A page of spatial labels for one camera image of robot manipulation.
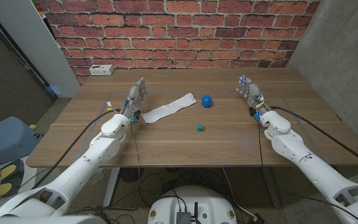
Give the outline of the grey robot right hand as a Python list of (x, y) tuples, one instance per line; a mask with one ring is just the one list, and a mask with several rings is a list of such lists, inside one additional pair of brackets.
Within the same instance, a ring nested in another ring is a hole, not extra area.
[(265, 102), (264, 94), (258, 85), (245, 75), (239, 77), (238, 83), (239, 88), (236, 88), (236, 91), (246, 99), (250, 116), (258, 121), (264, 113), (271, 110)]

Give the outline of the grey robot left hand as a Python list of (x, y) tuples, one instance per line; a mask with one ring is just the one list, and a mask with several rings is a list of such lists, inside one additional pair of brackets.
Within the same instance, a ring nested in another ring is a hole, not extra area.
[(120, 114), (128, 119), (140, 118), (140, 108), (147, 94), (145, 79), (141, 78), (129, 90), (127, 99), (124, 101), (124, 107), (120, 110)]

